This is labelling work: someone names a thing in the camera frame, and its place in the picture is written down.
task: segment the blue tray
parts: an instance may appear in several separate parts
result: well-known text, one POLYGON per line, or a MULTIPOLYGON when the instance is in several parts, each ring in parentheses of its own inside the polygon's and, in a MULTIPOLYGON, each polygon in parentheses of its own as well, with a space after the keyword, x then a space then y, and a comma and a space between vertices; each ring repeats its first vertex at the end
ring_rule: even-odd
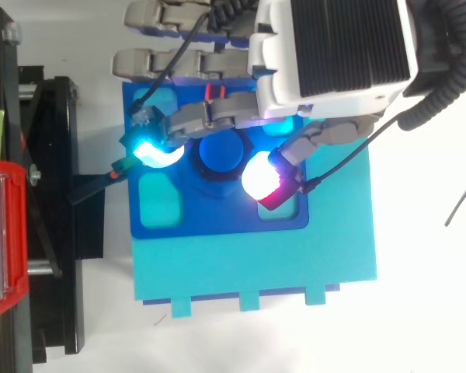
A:
MULTIPOLYGON (((125 110, 147 88, 146 85, 124 84, 125 110)), ((231 88, 228 92, 238 90, 250 91, 252 88, 231 88)), ((201 101, 204 94, 204 87, 170 86, 160 88, 146 104, 157 106, 169 115, 185 103, 201 101)), ((252 156, 262 150, 273 150, 302 125, 300 117, 291 117, 280 124, 246 130, 245 134, 253 144, 252 156)), ((126 129, 129 127, 130 118, 126 116, 126 129)), ((228 132, 231 131, 214 134, 202 144, 209 146, 209 151, 204 153, 210 163, 216 165, 214 153, 231 144, 224 138, 228 132)), ((188 154, 164 169, 139 166, 131 170, 128 185, 131 233, 137 239, 300 229, 309 222, 306 196, 299 193, 276 211, 267 211, 243 190, 240 180, 226 183, 203 181, 188 154)))

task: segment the coiled black cable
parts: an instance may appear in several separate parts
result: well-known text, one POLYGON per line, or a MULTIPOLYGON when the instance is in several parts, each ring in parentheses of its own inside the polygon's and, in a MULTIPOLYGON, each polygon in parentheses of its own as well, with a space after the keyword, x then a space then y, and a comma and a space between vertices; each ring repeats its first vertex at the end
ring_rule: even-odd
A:
POLYGON ((437 4, 462 52, 445 81, 398 118, 398 126, 404 131, 424 125, 466 92, 466 0, 438 0, 437 4))
POLYGON ((252 9, 258 0, 218 0, 209 11, 208 29, 218 33, 222 28, 229 26, 243 14, 245 10, 252 9))

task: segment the red plastic bin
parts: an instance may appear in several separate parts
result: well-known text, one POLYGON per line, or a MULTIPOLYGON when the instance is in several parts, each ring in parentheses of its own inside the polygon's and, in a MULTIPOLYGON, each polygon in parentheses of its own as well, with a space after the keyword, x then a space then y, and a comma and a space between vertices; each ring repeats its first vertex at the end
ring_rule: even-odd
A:
POLYGON ((26 238, 26 173, 0 162, 0 315, 29 290, 26 238))

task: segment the white table surface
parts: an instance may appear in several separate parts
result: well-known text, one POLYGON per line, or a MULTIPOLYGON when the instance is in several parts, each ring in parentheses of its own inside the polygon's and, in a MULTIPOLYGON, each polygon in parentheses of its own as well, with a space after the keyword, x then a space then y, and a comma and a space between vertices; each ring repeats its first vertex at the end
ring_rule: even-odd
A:
MULTIPOLYGON (((107 172, 123 155, 112 56, 180 43, 126 30, 128 2, 0 1, 23 27, 19 63, 79 87, 81 173, 107 172)), ((303 295, 261 298, 247 313, 234 299, 195 302, 192 318, 172 319, 169 305, 135 302, 127 185, 110 187, 105 257, 83 262, 85 347, 48 349, 35 373, 466 372, 466 203, 443 226, 466 188, 466 95, 412 133, 393 127, 370 157, 379 280, 344 284, 320 307, 303 295)))

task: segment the blue button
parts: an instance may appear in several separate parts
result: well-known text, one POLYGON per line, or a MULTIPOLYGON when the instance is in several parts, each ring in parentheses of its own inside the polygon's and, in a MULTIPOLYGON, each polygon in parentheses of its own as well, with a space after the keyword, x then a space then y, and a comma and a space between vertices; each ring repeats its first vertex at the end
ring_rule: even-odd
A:
POLYGON ((242 161, 243 142, 234 131, 221 131, 203 138, 199 153, 207 168, 226 173, 242 161))

